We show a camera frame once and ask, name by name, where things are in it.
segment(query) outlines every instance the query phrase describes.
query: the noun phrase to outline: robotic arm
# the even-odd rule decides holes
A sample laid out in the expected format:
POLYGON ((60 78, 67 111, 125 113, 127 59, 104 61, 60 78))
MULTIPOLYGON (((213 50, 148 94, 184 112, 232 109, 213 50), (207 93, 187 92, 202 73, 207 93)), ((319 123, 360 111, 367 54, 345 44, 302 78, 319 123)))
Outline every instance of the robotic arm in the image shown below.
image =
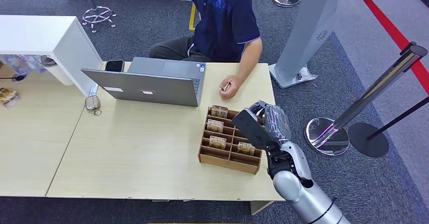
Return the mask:
POLYGON ((307 224, 350 224, 313 181, 301 148, 290 141, 289 122, 283 110, 258 101, 233 119, 233 124, 256 148, 266 151, 268 175, 277 193, 307 224), (259 122, 265 116, 264 126, 259 122))

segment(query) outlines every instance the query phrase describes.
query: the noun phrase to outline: red floor line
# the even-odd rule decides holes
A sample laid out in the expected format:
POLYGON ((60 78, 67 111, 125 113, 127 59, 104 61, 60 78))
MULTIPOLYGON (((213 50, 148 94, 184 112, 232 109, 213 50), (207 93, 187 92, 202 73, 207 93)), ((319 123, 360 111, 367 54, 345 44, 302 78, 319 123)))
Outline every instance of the red floor line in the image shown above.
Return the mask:
MULTIPOLYGON (((379 23, 383 26, 389 36, 393 39, 396 45, 402 50, 409 41, 407 38, 399 31, 399 29, 389 20, 389 18, 377 7, 377 5, 372 0, 363 0, 366 6, 371 10, 372 14, 376 17, 379 23)), ((420 61, 416 61, 411 70, 414 75, 417 77, 418 82, 420 82, 423 89, 429 95, 429 72, 423 66, 420 61)))

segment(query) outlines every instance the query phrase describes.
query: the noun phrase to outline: man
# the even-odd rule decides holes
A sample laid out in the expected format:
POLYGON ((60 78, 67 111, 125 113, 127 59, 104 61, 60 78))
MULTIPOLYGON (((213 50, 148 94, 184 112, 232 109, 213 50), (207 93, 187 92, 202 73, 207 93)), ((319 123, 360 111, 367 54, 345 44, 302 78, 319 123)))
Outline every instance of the man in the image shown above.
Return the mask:
POLYGON ((222 99, 236 95, 259 61, 260 32, 251 0, 192 0, 201 14, 194 36, 152 46, 149 57, 200 62, 240 62, 219 85, 222 99))

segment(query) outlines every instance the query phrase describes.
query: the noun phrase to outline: laptop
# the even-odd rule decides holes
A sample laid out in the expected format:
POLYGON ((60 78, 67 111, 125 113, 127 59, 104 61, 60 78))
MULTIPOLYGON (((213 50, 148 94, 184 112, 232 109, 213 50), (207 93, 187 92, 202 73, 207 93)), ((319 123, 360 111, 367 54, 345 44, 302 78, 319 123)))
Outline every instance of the laptop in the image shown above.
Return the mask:
POLYGON ((205 63, 134 57, 127 72, 81 71, 116 99, 198 107, 205 63))

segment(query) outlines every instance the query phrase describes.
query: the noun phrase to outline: navy polo shirt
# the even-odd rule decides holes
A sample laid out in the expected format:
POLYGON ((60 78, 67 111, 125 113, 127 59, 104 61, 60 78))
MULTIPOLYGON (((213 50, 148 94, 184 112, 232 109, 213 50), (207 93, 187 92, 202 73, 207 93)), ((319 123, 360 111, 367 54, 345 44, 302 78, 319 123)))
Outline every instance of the navy polo shirt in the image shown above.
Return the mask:
POLYGON ((239 62, 244 44, 260 37, 252 0, 192 0, 201 14, 195 51, 215 62, 239 62))

